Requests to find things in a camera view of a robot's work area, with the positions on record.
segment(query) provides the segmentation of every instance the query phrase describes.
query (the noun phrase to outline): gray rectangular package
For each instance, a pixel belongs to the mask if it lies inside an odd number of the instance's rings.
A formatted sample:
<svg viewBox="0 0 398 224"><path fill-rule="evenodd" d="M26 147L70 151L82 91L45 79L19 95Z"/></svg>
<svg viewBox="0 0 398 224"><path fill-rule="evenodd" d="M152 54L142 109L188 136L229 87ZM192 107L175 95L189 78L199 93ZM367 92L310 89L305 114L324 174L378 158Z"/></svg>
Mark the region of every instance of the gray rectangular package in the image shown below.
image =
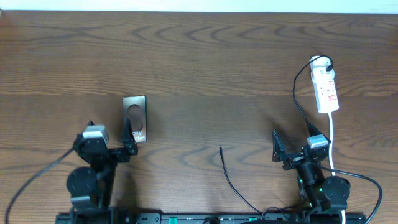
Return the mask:
<svg viewBox="0 0 398 224"><path fill-rule="evenodd" d="M123 98L123 125L130 119L132 135L137 143L147 142L147 97Z"/></svg>

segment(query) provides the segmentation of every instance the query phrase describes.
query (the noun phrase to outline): white cord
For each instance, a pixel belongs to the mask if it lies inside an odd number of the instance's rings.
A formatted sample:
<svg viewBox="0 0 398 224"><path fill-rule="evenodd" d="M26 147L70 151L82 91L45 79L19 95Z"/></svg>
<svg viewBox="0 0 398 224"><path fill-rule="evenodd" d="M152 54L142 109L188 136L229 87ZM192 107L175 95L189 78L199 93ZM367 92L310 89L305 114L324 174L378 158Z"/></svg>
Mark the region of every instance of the white cord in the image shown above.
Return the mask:
<svg viewBox="0 0 398 224"><path fill-rule="evenodd" d="M335 169L335 166L333 165L333 120L331 118L331 113L328 113L329 116L329 129L330 129L330 145L329 145L329 165L331 169ZM346 224L346 212L343 210L341 211L341 224Z"/></svg>

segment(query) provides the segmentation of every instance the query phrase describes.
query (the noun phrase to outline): white power strip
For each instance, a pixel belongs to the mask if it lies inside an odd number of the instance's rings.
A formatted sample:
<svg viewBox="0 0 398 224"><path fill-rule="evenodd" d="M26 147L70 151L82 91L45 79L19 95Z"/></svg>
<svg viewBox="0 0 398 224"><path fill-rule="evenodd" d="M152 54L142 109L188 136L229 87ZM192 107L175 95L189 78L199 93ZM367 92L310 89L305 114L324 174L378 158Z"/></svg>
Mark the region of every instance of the white power strip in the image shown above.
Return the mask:
<svg viewBox="0 0 398 224"><path fill-rule="evenodd" d="M326 57L318 58L310 64L319 113L331 113L339 108L334 81L335 71L326 70L330 64L330 60Z"/></svg>

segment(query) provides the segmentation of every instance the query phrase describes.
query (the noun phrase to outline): wood grain tabletop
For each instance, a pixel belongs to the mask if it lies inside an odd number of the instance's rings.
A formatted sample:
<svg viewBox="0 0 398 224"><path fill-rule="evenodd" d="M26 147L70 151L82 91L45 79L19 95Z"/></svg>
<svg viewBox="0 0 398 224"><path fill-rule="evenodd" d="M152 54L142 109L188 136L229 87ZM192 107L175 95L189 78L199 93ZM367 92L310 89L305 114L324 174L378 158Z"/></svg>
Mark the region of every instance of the wood grain tabletop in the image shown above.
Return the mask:
<svg viewBox="0 0 398 224"><path fill-rule="evenodd" d="M318 54L335 63L335 167L378 181L384 200L372 223L398 223L398 16L372 14L4 11L1 217L89 120L120 146L122 98L136 95L147 96L147 143L118 165L112 205L252 212L224 178L219 145L232 183L257 209L298 202L296 172L272 162L272 131L288 151L304 144L292 83ZM297 100L329 135L309 73L297 80ZM11 223L54 223L71 207L69 173L85 165L73 153L33 182ZM348 211L369 215L377 188L346 178Z"/></svg>

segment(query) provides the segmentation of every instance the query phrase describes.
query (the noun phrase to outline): brown wooden surface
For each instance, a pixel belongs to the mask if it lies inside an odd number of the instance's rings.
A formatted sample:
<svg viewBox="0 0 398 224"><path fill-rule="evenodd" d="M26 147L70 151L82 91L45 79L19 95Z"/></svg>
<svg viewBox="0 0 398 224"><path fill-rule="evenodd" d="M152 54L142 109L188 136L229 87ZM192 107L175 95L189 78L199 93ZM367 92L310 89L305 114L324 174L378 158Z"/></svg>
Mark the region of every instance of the brown wooden surface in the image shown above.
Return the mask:
<svg viewBox="0 0 398 224"><path fill-rule="evenodd" d="M163 212L251 212L299 200L296 173L271 161L277 129L301 146L292 100L310 56L335 61L335 167L384 189L373 223L398 222L398 16L149 12L3 12L0 18L0 212L92 119L120 145L122 97L147 95L148 143L118 166L113 204ZM328 134L306 70L298 100ZM12 223L53 223L70 208L68 156L19 198ZM349 211L369 215L377 188L351 182Z"/></svg>

